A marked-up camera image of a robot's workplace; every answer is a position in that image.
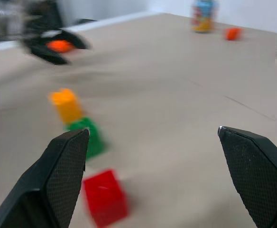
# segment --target orange ball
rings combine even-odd
[[[241,28],[228,28],[226,29],[226,39],[227,40],[237,40],[241,36]]]
[[[66,53],[74,49],[74,46],[65,40],[54,40],[47,44],[48,48],[59,52],[59,53]]]

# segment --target beige table surface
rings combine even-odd
[[[255,228],[217,136],[220,125],[277,146],[277,37],[245,30],[239,42],[196,34],[160,15],[84,32],[93,51],[52,66],[20,48],[0,51],[0,204],[64,132],[47,94],[74,90],[108,151],[85,176],[114,168],[129,196],[121,228]],[[70,228],[93,227],[80,195]]]

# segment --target yellow block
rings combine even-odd
[[[66,124],[83,118],[83,111],[79,106],[77,97],[70,89],[61,89],[60,92],[51,93],[49,99]]]

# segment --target stacked blocks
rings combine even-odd
[[[86,159],[102,153],[105,149],[101,135],[93,121],[84,116],[76,95],[70,89],[61,89],[59,92],[51,93],[50,101],[56,107],[67,130],[90,130],[90,139]]]
[[[107,170],[83,181],[87,207],[97,227],[105,227],[128,215],[126,195]]]

